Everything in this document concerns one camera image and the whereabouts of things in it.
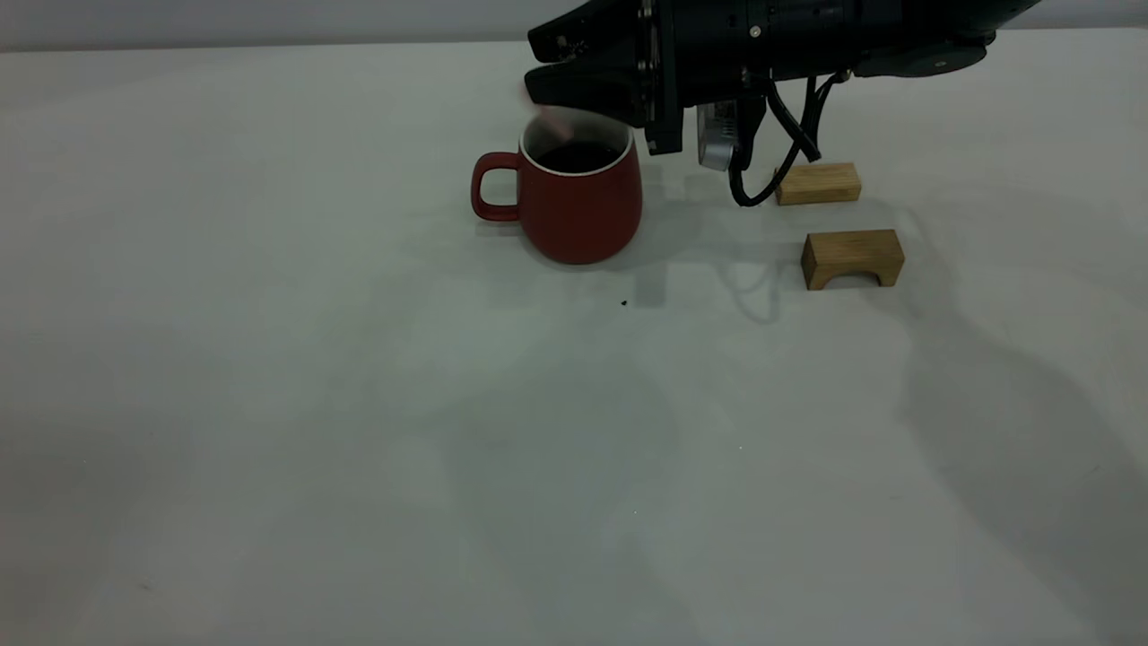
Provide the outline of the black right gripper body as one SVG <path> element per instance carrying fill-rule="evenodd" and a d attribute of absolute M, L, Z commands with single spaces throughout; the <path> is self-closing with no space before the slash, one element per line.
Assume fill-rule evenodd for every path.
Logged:
<path fill-rule="evenodd" d="M 647 150 L 682 150 L 687 108 L 701 156 L 751 155 L 768 114 L 809 147 L 809 127 L 779 106 L 779 81 L 850 69 L 862 34 L 861 1 L 644 1 Z"/>

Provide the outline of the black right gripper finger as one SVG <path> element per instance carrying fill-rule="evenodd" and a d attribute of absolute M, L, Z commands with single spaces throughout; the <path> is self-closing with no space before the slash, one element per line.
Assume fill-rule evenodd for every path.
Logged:
<path fill-rule="evenodd" d="M 527 41 L 541 63 L 574 60 L 634 34 L 643 11 L 643 1 L 585 1 L 530 29 Z"/>
<path fill-rule="evenodd" d="M 577 59 L 529 70 L 523 81 L 536 106 L 594 112 L 629 127 L 647 125 L 647 100 L 633 67 Z"/>

